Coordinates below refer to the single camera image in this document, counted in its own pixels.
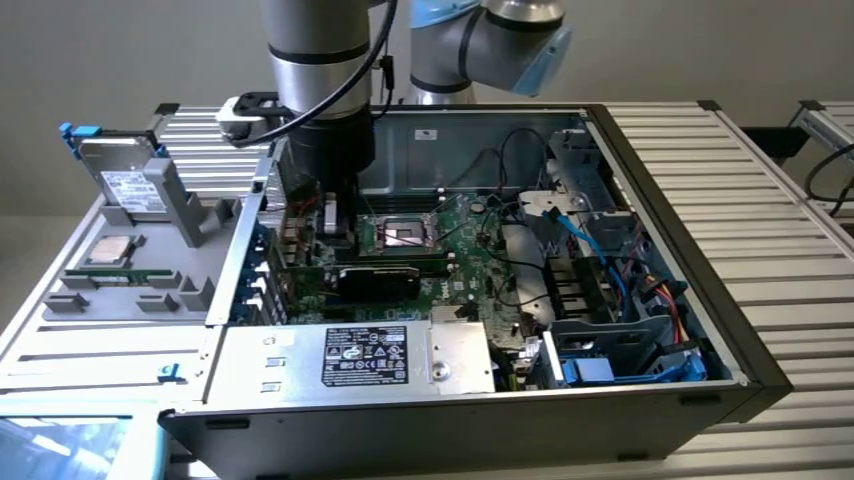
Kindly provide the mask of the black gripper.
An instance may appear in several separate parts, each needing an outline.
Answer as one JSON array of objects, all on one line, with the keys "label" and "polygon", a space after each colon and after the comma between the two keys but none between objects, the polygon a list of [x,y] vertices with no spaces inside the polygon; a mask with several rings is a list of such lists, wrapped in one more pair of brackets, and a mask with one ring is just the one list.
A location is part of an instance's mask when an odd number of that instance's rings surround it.
[{"label": "black gripper", "polygon": [[372,114],[309,121],[290,134],[290,154],[294,166],[318,186],[320,232],[342,236],[352,229],[357,174],[375,160]]}]

